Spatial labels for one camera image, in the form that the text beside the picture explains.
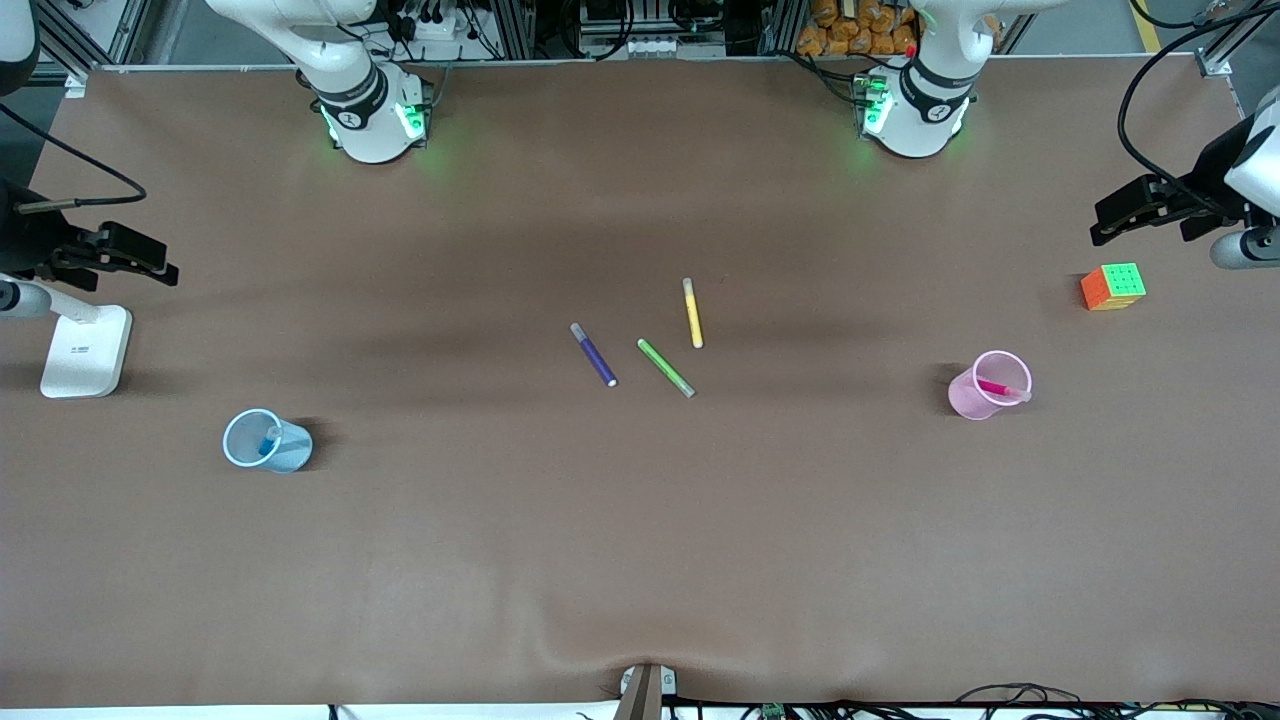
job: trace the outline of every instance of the pink plastic cup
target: pink plastic cup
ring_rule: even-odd
[[[956,375],[947,388],[951,407],[963,418],[986,420],[1005,407],[1012,407],[1020,401],[987,392],[978,387],[978,378],[1000,383],[1024,392],[1032,391],[1032,372],[1027,364],[1012,352],[992,350],[983,352],[973,365]]]

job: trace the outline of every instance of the marker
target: marker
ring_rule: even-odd
[[[685,310],[689,311],[689,334],[694,347],[703,346],[703,324],[698,320],[698,299],[694,297],[694,278],[685,278]]]
[[[266,457],[275,450],[275,443],[280,442],[280,428],[271,425],[266,428],[266,434],[262,437],[262,442],[257,446],[257,454]]]
[[[1027,402],[1032,398],[1032,393],[1025,389],[1018,389],[1016,387],[1002,386],[1000,383],[993,383],[987,378],[978,378],[978,387],[992,393],[1000,395],[1002,397],[1012,397],[1018,402]]]
[[[653,364],[657,365],[659,370],[662,370],[662,374],[667,375],[667,379],[671,380],[671,384],[676,386],[677,388],[680,388],[680,392],[685,393],[685,397],[694,396],[694,392],[696,392],[694,389],[694,386],[685,382],[685,378],[680,377],[680,373],[677,373],[676,369],[671,366],[671,363],[667,363],[666,357],[658,355],[658,350],[654,348],[654,346],[649,345],[649,341],[646,341],[645,338],[640,338],[636,341],[636,347],[639,347],[640,352],[644,352],[645,356],[649,357],[649,360],[652,360]]]
[[[617,386],[618,378],[613,375],[613,370],[609,369],[604,357],[600,357],[600,351],[595,348],[595,343],[591,342],[591,338],[586,337],[586,333],[582,332],[582,325],[573,323],[568,327],[568,331],[577,338],[579,347],[581,347],[582,352],[586,354],[586,359],[591,361],[591,366],[595,368],[595,373],[600,375],[604,384],[609,387]]]

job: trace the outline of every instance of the pink marker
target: pink marker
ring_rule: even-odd
[[[1024,389],[1018,389],[1015,387],[1009,387],[1009,386],[1002,386],[1000,383],[993,383],[993,382],[991,382],[991,380],[988,380],[986,378],[978,378],[978,387],[980,387],[982,389],[984,389],[984,391],[987,391],[987,392],[989,392],[992,395],[998,395],[1001,397],[1012,397],[1014,400],[1016,400],[1019,402],[1027,402],[1028,400],[1032,398],[1032,393],[1029,393],[1029,392],[1027,392]]]

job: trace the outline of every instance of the white stand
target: white stand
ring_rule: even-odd
[[[61,315],[49,346],[40,392],[45,397],[102,397],[120,383],[133,315],[119,305],[90,305],[51,287],[51,310]]]

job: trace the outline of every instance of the green marker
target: green marker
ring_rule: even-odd
[[[685,393],[685,397],[694,396],[694,392],[696,392],[694,391],[694,386],[685,382],[685,378],[680,377],[680,373],[677,373],[676,369],[671,366],[671,363],[667,363],[666,357],[658,355],[658,351],[652,345],[649,345],[648,340],[645,338],[637,340],[636,347],[639,347],[640,352],[644,352],[649,357],[649,360],[653,360],[653,364],[657,365],[659,370],[662,370],[663,375],[667,375],[667,379],[671,380],[671,384],[676,386],[677,388],[680,388],[680,392]]]

